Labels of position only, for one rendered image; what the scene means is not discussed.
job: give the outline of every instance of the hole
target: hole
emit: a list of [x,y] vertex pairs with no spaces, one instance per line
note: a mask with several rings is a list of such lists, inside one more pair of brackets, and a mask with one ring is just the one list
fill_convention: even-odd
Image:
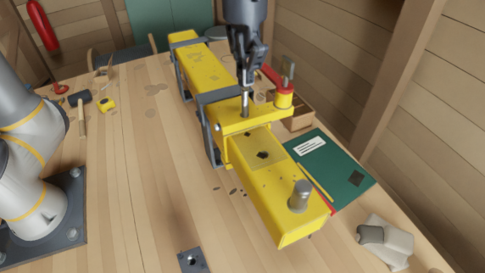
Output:
[[261,151],[258,154],[256,154],[256,156],[259,157],[260,159],[267,159],[270,156],[270,154],[266,151]]
[[194,266],[196,263],[197,263],[196,257],[194,257],[193,255],[188,255],[188,257],[187,257],[187,265],[188,266]]

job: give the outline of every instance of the yellow pencil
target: yellow pencil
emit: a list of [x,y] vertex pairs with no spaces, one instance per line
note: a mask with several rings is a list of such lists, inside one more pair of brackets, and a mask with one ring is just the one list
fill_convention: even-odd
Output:
[[330,194],[328,194],[328,192],[326,192],[326,190],[323,189],[323,187],[321,187],[315,178],[313,178],[313,176],[299,162],[297,162],[297,166],[309,177],[309,179],[321,190],[321,192],[325,194],[328,200],[333,203],[333,198],[330,196]]

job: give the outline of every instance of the yellow stripe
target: yellow stripe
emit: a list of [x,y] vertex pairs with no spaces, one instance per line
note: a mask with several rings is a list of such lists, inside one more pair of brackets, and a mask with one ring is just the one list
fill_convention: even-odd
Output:
[[330,196],[330,194],[328,194],[328,192],[326,192],[326,190],[323,189],[323,187],[321,187],[321,185],[315,180],[315,178],[313,178],[313,176],[299,162],[297,162],[297,165],[309,177],[309,179],[315,184],[315,186],[317,186],[321,190],[321,192],[325,194],[328,200],[333,203],[333,198]]
[[46,162],[44,161],[44,158],[31,145],[21,141],[20,139],[18,139],[17,137],[14,137],[14,136],[0,135],[0,138],[2,138],[4,140],[11,141],[11,142],[16,143],[16,144],[19,144],[23,148],[27,149],[27,151],[31,152],[39,160],[43,169],[46,166]]
[[7,127],[0,128],[0,131],[11,131],[11,130],[19,127],[19,126],[22,126],[27,121],[32,120],[32,118],[35,117],[41,111],[41,109],[42,109],[43,106],[44,106],[44,99],[41,98],[41,102],[32,111],[32,113],[30,113],[29,115],[27,115],[26,117],[24,117],[22,120],[19,120],[19,121],[13,123],[12,125],[9,125]]
[[44,188],[42,189],[41,197],[39,198],[39,200],[37,200],[37,203],[34,205],[34,207],[32,207],[32,209],[30,209],[25,214],[23,214],[20,217],[15,218],[15,219],[11,219],[11,220],[4,219],[4,220],[6,220],[7,222],[16,222],[16,221],[23,220],[23,219],[25,219],[25,217],[31,215],[41,205],[42,201],[44,201],[44,198],[46,197],[46,190],[47,190],[46,182],[44,182]]

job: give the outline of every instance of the white label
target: white label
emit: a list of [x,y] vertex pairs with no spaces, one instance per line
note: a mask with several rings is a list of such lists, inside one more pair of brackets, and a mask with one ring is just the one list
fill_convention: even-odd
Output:
[[305,154],[315,151],[317,148],[320,148],[325,144],[326,142],[321,139],[321,137],[315,136],[307,142],[301,143],[297,147],[293,148],[293,151],[295,151],[299,156],[304,156]]

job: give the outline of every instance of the wooden box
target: wooden box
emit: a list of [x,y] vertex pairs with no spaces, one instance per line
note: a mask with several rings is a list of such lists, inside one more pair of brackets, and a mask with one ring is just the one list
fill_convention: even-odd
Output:
[[106,81],[110,81],[111,77],[113,76],[113,66],[111,63],[113,62],[113,54],[109,58],[108,65],[102,66],[94,71],[94,76],[92,80],[96,83],[104,83]]
[[[269,90],[266,93],[266,102],[273,100],[275,100],[275,90]],[[315,117],[315,111],[295,93],[293,94],[293,106],[295,108],[293,116],[282,119],[283,125],[292,133],[311,126]]]

